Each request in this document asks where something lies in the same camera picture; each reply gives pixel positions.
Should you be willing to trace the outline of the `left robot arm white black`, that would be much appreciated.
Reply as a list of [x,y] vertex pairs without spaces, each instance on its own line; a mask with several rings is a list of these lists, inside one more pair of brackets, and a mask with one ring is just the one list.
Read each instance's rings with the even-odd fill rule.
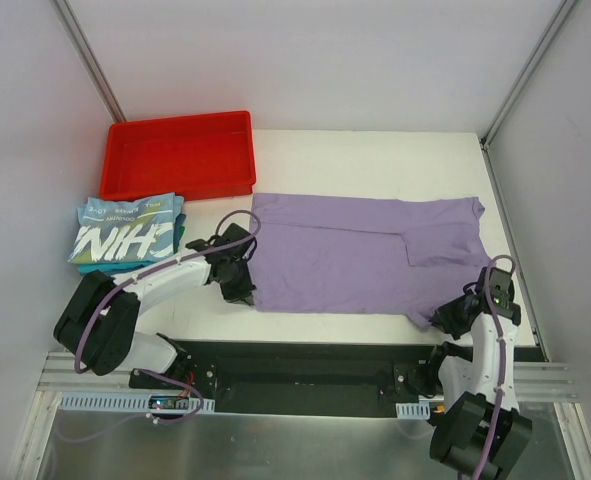
[[88,273],[53,336],[74,354],[77,372],[104,376],[120,368],[148,370],[163,388],[177,388],[186,377],[188,354],[165,334],[139,332],[138,320],[156,305],[213,283],[226,302],[251,306],[255,286],[248,262],[256,247],[256,234],[232,223],[156,264],[114,276]]

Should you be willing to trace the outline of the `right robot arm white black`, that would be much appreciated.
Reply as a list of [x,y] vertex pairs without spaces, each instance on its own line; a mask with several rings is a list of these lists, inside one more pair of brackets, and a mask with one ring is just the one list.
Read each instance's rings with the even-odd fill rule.
[[532,438],[532,422],[520,413],[514,387],[521,308],[512,275],[490,263],[431,319],[453,339],[468,334],[473,341],[471,353],[442,344],[425,369],[427,387],[443,395],[445,407],[429,455],[459,477],[507,478]]

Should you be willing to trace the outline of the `purple t-shirt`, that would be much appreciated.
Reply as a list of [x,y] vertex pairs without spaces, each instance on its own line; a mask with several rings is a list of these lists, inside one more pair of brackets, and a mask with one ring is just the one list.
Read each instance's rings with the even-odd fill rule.
[[489,262],[476,197],[261,193],[252,211],[260,231],[250,272],[261,312],[404,315],[425,329]]

